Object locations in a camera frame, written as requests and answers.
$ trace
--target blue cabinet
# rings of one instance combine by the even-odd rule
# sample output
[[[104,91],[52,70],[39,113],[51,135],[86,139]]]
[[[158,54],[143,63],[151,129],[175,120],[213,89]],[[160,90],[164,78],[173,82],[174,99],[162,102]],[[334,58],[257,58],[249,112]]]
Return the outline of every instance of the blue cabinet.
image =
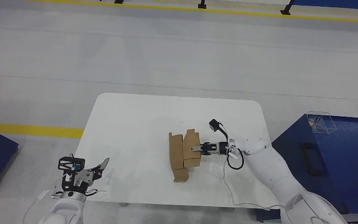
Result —
[[[272,146],[306,190],[325,197],[341,214],[358,214],[358,118],[331,118],[335,131],[314,133],[304,114]],[[280,218],[278,211],[260,209],[256,216]]]
[[[357,0],[295,0],[294,4],[298,6],[358,8]]]
[[[4,169],[12,155],[17,151],[18,144],[0,135],[0,172]]]

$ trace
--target small cardboard box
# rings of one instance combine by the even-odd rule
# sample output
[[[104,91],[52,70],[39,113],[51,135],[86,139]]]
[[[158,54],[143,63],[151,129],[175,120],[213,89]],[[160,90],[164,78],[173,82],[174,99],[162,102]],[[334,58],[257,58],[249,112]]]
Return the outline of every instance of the small cardboard box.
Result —
[[[187,130],[184,141],[182,134],[173,136],[169,133],[169,160],[174,182],[186,182],[189,179],[187,167],[200,165],[201,153],[191,151],[193,146],[199,145],[199,133],[196,133],[194,129]]]

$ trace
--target brown cardboard box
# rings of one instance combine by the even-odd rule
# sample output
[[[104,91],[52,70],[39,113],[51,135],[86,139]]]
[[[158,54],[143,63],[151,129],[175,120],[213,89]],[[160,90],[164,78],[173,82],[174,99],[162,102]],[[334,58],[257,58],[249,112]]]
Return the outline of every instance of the brown cardboard box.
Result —
[[[191,150],[193,146],[199,145],[199,133],[195,132],[194,129],[187,130],[183,141],[184,167],[195,167],[200,165],[201,153],[192,152]]]
[[[183,135],[173,136],[172,133],[169,133],[169,160],[173,170],[174,182],[186,182],[189,179],[187,167],[200,165],[201,153],[191,152],[193,146],[199,145],[199,133],[195,133],[194,129],[187,130],[184,141]]]
[[[184,168],[182,134],[173,136],[172,133],[169,133],[169,157],[172,170]]]

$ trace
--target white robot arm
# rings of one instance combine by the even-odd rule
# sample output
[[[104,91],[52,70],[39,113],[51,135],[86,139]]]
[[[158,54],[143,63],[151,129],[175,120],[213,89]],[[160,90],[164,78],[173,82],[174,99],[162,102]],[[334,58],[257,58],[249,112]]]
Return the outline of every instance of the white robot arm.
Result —
[[[110,159],[107,158],[103,163],[94,168],[84,169],[84,159],[75,158],[73,154],[69,157],[62,157],[59,160],[58,169],[64,172],[62,177],[63,192],[57,192],[53,195],[53,198],[58,198],[58,201],[50,210],[50,213],[45,216],[39,224],[83,224],[84,203],[88,196],[98,192],[97,189],[89,191],[87,191],[87,189],[95,180],[102,177],[102,173],[109,160]],[[70,212],[65,215],[59,213],[59,210],[67,210]]]
[[[193,151],[203,155],[226,155],[228,165],[239,170],[245,161],[254,176],[268,187],[281,205],[282,224],[344,224],[347,223],[339,212],[327,200],[319,195],[308,192],[293,177],[286,161],[271,146],[265,145],[262,139],[247,139],[240,150],[233,139],[229,139],[223,125],[213,119],[209,123],[213,131],[221,131],[227,141],[220,143],[206,142]],[[238,151],[242,158],[242,166],[235,168],[230,165],[229,156]]]

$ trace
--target floor marking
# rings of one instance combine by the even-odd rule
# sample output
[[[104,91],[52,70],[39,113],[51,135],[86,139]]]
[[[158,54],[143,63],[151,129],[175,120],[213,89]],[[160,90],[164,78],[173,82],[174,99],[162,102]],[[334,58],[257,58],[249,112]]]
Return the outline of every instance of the floor marking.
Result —
[[[46,127],[23,124],[0,124],[0,134],[21,134],[28,136],[47,136],[59,138],[78,138],[83,134],[83,129]]]
[[[286,18],[299,20],[320,20],[320,21],[335,21],[335,22],[358,22],[358,18],[337,18],[337,17],[320,17],[320,16],[302,16],[302,15],[282,15],[277,13],[263,13],[263,12],[246,12],[246,11],[232,11],[232,10],[215,10],[215,9],[199,9],[186,7],[171,7],[171,6],[149,6],[138,4],[114,4],[106,2],[82,2],[73,0],[29,0],[32,2],[47,2],[47,3],[61,3],[61,4],[77,4],[83,6],[101,6],[101,7],[122,7],[122,8],[139,8],[146,10],[172,10],[172,11],[186,11],[186,12],[204,12],[204,13],[218,13],[226,15],[242,15],[242,16],[258,16],[271,18]]]

